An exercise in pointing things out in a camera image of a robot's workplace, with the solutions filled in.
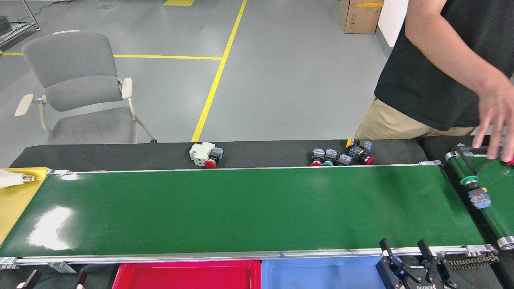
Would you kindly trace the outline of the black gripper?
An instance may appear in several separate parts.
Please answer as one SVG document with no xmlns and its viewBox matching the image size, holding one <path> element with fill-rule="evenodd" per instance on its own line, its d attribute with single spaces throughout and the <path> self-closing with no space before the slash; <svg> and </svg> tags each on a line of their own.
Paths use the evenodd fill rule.
<svg viewBox="0 0 514 289">
<path fill-rule="evenodd" d="M 383 238 L 379 242 L 383 257 L 376 264 L 376 269 L 387 289 L 457 289 L 458 283 L 450 263 L 443 256 L 432 254 L 425 240 L 417 243 L 424 260 L 426 271 L 422 280 L 411 267 L 396 258 L 389 242 Z"/>
</svg>

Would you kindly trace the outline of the person's right hand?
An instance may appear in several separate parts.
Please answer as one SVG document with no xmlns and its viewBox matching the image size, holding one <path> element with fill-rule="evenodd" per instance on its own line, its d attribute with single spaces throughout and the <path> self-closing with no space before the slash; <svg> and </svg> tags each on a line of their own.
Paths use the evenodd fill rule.
<svg viewBox="0 0 514 289">
<path fill-rule="evenodd" d="M 513 160 L 514 153 L 514 88 L 506 77 L 487 84 L 478 93 L 479 127 L 472 146 L 478 148 L 490 128 L 488 159 L 500 157 L 501 161 Z"/>
</svg>

